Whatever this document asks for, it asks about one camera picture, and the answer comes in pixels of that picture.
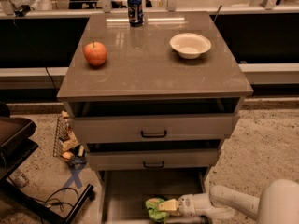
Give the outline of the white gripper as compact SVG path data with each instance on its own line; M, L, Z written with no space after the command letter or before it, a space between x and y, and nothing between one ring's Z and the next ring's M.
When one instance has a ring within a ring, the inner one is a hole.
M183 217L207 216L213 205L206 193L186 194L176 199L164 201L158 205L159 211L177 212Z

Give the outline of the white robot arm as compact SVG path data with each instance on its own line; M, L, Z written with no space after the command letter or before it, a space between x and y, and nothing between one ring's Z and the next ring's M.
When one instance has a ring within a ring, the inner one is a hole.
M162 202L158 210L173 216L213 219L228 219L237 211L256 224L299 224L299 184L278 179L260 198L217 185L209 193L185 194Z

